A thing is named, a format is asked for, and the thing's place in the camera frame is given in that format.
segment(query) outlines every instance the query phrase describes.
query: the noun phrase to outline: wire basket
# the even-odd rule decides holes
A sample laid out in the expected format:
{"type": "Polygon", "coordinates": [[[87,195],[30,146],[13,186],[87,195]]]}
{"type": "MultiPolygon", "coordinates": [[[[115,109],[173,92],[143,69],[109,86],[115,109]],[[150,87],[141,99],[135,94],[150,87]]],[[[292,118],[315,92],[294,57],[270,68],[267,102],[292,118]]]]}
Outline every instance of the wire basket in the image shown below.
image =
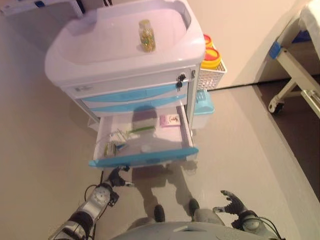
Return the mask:
{"type": "Polygon", "coordinates": [[[213,90],[217,87],[222,77],[227,73],[227,68],[221,60],[220,64],[215,70],[200,69],[199,80],[197,88],[213,90]]]}

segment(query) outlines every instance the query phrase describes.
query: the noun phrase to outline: blue plastic bin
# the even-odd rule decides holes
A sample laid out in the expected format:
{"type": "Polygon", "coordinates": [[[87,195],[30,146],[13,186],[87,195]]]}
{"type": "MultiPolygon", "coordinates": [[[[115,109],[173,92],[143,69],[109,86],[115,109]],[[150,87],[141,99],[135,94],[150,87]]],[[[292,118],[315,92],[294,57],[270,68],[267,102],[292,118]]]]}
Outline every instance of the blue plastic bin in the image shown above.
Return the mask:
{"type": "Polygon", "coordinates": [[[192,129],[204,128],[214,112],[215,106],[210,94],[206,89],[198,90],[196,93],[192,129]]]}

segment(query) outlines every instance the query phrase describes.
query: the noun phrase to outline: open drawer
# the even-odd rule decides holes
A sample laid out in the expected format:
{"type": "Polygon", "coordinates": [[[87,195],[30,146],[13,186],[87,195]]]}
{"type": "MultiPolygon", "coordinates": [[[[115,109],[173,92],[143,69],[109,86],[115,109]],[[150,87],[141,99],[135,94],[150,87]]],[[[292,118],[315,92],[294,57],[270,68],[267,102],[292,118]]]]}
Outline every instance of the open drawer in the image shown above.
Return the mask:
{"type": "Polygon", "coordinates": [[[198,153],[194,147],[185,108],[183,105],[169,108],[153,108],[128,114],[106,116],[100,119],[94,160],[89,166],[114,168],[117,166],[142,167],[177,160],[194,159],[198,153]],[[161,115],[179,114],[180,126],[160,127],[161,115]],[[117,130],[128,132],[133,122],[154,119],[155,129],[131,133],[127,147],[115,156],[106,158],[105,147],[111,141],[110,133],[117,130]]]}

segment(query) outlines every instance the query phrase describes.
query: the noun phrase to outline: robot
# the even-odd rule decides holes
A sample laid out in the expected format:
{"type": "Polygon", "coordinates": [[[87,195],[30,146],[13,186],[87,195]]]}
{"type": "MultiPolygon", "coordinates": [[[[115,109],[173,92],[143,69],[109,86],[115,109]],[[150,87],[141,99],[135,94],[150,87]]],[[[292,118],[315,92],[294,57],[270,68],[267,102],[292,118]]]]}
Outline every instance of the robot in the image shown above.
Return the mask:
{"type": "MultiPolygon", "coordinates": [[[[113,187],[132,187],[132,182],[125,181],[120,175],[120,170],[128,171],[128,167],[115,168],[107,180],[97,185],[88,199],[62,224],[49,240],[88,240],[91,229],[99,220],[106,208],[113,207],[119,195],[113,187]]],[[[231,203],[224,207],[200,209],[197,200],[191,199],[189,210],[191,222],[165,222],[165,214],[161,205],[154,210],[155,220],[148,224],[133,228],[113,238],[114,240],[284,240],[277,228],[270,226],[267,218],[248,210],[242,201],[230,191],[222,190],[221,193],[231,203]],[[229,213],[238,216],[231,227],[225,226],[217,213],[229,213]]]]}

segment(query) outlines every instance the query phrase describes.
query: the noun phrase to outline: hospital bed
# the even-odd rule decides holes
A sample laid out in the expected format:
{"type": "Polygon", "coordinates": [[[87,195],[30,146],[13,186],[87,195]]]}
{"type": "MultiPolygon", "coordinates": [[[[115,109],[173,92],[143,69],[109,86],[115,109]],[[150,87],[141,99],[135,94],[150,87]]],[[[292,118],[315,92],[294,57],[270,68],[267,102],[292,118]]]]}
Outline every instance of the hospital bed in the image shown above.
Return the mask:
{"type": "Polygon", "coordinates": [[[269,51],[269,55],[288,72],[291,80],[272,98],[268,109],[277,114],[284,107],[285,98],[302,95],[320,118],[320,85],[288,51],[288,47],[301,31],[308,31],[320,58],[320,0],[313,0],[304,6],[288,23],[269,51]],[[300,88],[299,91],[294,91],[296,86],[300,88]]]}

